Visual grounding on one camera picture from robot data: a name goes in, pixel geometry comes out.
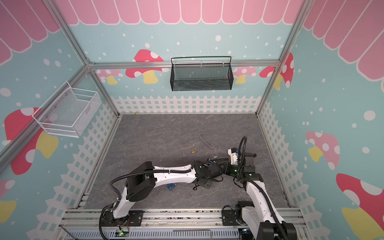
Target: wire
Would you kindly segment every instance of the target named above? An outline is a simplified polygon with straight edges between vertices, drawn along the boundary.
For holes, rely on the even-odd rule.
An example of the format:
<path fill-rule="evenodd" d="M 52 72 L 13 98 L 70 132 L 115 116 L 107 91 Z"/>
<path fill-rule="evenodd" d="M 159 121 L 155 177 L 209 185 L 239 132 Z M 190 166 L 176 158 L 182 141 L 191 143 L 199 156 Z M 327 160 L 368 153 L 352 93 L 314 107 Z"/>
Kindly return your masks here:
<path fill-rule="evenodd" d="M 262 195 L 264 196 L 265 198 L 265 201 L 268 205 L 268 208 L 269 208 L 269 211 L 271 212 L 271 215 L 273 217 L 273 220 L 275 221 L 276 225 L 277 225 L 277 228 L 279 229 L 279 236 L 283 238 L 283 240 L 288 240 L 288 237 L 283 229 L 283 226 L 281 225 L 281 223 L 279 222 L 274 210 L 273 210 L 273 207 L 272 207 L 272 204 L 271 202 L 269 201 L 269 198 L 268 198 L 268 195 L 264 192 L 264 190 L 258 185 L 256 184 L 254 181 L 252 180 L 249 180 L 249 179 L 246 179 L 246 178 L 242 178 L 242 179 L 239 179 L 239 182 L 241 181 L 247 181 L 247 182 L 250 182 L 251 184 L 253 184 L 255 187 L 257 187 L 257 189 L 262 193 Z"/>

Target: wall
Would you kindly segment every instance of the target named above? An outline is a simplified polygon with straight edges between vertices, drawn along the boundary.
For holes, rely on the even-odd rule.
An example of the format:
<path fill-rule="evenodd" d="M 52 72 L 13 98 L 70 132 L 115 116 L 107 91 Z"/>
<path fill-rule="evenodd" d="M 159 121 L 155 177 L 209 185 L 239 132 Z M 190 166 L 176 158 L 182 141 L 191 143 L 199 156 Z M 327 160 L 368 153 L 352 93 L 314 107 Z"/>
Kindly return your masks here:
<path fill-rule="evenodd" d="M 384 238 L 384 2 L 316 0 L 260 113 L 314 240 Z"/>
<path fill-rule="evenodd" d="M 220 91 L 172 92 L 167 68 L 144 74 L 135 69 L 96 73 L 121 113 L 254 113 L 273 71 L 269 67 L 269 72 L 263 75 L 264 68 L 232 68 L 235 76 L 232 90 Z"/>

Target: wire basket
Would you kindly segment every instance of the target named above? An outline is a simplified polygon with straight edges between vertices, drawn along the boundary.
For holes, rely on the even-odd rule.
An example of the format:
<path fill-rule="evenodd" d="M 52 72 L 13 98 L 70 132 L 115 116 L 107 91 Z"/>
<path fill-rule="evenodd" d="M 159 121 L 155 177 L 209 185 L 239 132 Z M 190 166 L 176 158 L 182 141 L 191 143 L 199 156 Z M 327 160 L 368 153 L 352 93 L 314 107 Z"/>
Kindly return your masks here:
<path fill-rule="evenodd" d="M 231 90 L 231 59 L 230 56 L 171 58 L 172 91 Z"/>
<path fill-rule="evenodd" d="M 42 111 L 37 109 L 32 117 L 51 135 L 80 137 L 101 105 L 98 92 L 72 88 L 68 84 L 63 92 Z"/>

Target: black cable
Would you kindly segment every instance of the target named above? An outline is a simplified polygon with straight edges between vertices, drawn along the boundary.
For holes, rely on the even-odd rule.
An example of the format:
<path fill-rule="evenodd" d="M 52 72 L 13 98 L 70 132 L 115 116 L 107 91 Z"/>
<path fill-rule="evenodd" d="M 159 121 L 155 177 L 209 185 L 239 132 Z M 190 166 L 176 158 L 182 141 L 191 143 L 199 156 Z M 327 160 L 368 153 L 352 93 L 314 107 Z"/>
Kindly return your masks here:
<path fill-rule="evenodd" d="M 120 177 L 117 177 L 115 179 L 113 179 L 110 183 L 109 183 L 109 187 L 118 195 L 118 201 L 121 200 L 121 193 L 120 191 L 115 188 L 113 186 L 113 184 L 117 181 L 120 181 L 122 179 L 125 179 L 125 178 L 128 178 L 128 177 L 132 177 L 132 176 L 136 176 L 136 175 L 143 175 L 143 174 L 151 174 L 151 173 L 166 173 L 166 172 L 169 172 L 169 173 L 188 173 L 190 172 L 191 169 L 188 169 L 188 170 L 185 170 L 185 171 L 181 171 L 181 170 L 161 170 L 161 169 L 158 169 L 158 170 L 147 170 L 147 171 L 140 171 L 140 172 L 132 172 L 132 173 L 129 173 L 129 174 L 125 174 L 125 175 L 122 175 Z"/>
<path fill-rule="evenodd" d="M 103 238 L 104 240 L 108 240 L 108 238 L 106 238 L 106 237 L 104 236 L 103 230 L 101 229 L 101 221 L 102 221 L 102 219 L 103 219 L 104 212 L 105 212 L 106 210 L 111 211 L 111 206 L 109 206 L 109 205 L 108 205 L 108 206 L 105 206 L 105 207 L 101 210 L 101 214 L 100 214 L 100 218 L 99 218 L 99 233 L 100 233 L 100 235 L 101 235 L 101 238 Z"/>
<path fill-rule="evenodd" d="M 268 198 L 268 195 L 264 192 L 264 190 L 259 186 L 257 185 L 254 181 L 252 180 L 249 180 L 249 179 L 246 179 L 246 178 L 242 178 L 242 179 L 239 179 L 239 182 L 241 181 L 247 181 L 247 182 L 250 182 L 251 184 L 253 184 L 255 187 L 257 187 L 257 189 L 262 193 L 262 195 L 264 196 L 265 198 L 265 201 L 268 205 L 268 208 L 269 208 L 269 211 L 271 212 L 271 215 L 273 217 L 273 220 L 275 221 L 276 225 L 277 225 L 277 228 L 279 229 L 279 236 L 283 239 L 283 240 L 288 240 L 288 237 L 283 229 L 283 226 L 281 225 L 281 223 L 279 222 L 276 214 L 275 214 L 275 211 L 273 210 L 273 207 L 272 207 L 272 204 L 271 202 L 269 201 L 269 198 Z"/>

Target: red mushroom cap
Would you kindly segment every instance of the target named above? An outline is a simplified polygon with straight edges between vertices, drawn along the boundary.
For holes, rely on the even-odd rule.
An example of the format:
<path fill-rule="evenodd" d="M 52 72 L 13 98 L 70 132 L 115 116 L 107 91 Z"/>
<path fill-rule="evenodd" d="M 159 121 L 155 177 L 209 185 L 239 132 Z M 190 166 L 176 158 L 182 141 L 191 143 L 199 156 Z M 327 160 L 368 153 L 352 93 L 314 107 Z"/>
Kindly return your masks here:
<path fill-rule="evenodd" d="M 164 62 L 164 60 L 157 55 L 156 53 L 149 51 L 147 49 L 141 49 L 137 52 L 136 56 L 133 59 L 134 62 Z M 135 78 L 137 76 L 140 76 L 142 73 L 156 70 L 156 71 L 164 71 L 168 72 L 168 68 L 144 68 L 144 69 L 127 69 L 125 72 L 125 75 L 130 78 Z"/>

